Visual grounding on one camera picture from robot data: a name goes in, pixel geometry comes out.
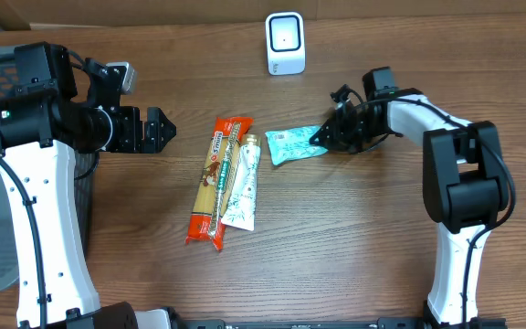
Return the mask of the teal wet wipes packet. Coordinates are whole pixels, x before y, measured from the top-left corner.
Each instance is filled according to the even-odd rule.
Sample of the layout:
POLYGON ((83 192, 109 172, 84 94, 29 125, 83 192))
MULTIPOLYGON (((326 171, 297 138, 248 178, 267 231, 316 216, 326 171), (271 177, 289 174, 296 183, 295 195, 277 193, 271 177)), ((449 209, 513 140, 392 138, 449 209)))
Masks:
POLYGON ((265 132, 272 164, 279 166, 287 161, 326 154, 328 152, 326 148, 310 143, 310 138, 319 130, 319 125, 312 125, 265 132))

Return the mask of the red spaghetti packet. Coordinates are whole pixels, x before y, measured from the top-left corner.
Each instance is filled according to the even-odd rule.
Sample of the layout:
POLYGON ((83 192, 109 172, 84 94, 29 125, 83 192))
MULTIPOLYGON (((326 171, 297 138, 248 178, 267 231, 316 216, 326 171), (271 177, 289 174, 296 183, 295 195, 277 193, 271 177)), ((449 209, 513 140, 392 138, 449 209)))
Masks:
POLYGON ((217 251, 222 250, 226 231, 222 217, 235 183, 241 139, 253 122, 250 117, 216 119, 184 241, 186 244, 210 241, 217 251))

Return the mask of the white tube gold cap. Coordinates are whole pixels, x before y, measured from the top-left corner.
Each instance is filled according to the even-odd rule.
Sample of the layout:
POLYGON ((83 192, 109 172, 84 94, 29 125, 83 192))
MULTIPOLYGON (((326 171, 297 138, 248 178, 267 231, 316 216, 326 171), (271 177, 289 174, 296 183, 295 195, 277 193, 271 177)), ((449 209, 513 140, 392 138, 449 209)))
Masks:
POLYGON ((239 148, 237 173, 228 199, 222 223, 247 231, 255 229, 258 165, 261 155, 260 138, 245 134, 239 148))

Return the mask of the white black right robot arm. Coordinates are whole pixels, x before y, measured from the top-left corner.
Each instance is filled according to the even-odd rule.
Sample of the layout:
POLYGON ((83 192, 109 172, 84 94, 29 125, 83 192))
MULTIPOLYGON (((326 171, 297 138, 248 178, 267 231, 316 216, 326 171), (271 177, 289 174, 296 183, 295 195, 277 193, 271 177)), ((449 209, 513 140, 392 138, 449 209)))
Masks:
POLYGON ((422 153, 422 195, 437 225, 434 280, 424 302, 421 328, 504 328, 503 319, 479 317, 476 293, 490 232, 516 204, 496 126, 459 119, 415 88, 401 89, 388 67, 363 75, 358 104, 343 85, 331 94, 333 114, 310 143, 329 151, 359 154, 388 136, 405 137, 422 153))

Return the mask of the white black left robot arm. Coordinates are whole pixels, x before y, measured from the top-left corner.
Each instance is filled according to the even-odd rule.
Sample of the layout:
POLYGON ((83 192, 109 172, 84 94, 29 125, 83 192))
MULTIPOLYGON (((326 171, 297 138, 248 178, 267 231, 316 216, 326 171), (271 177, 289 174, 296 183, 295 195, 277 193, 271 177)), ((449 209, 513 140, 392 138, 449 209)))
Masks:
POLYGON ((164 308, 100 303, 86 265, 75 200, 76 160, 101 152, 158 154, 175 137, 161 109, 121 105, 136 72, 39 42, 0 56, 16 67, 0 99, 0 175, 12 214, 21 328, 168 328, 164 308))

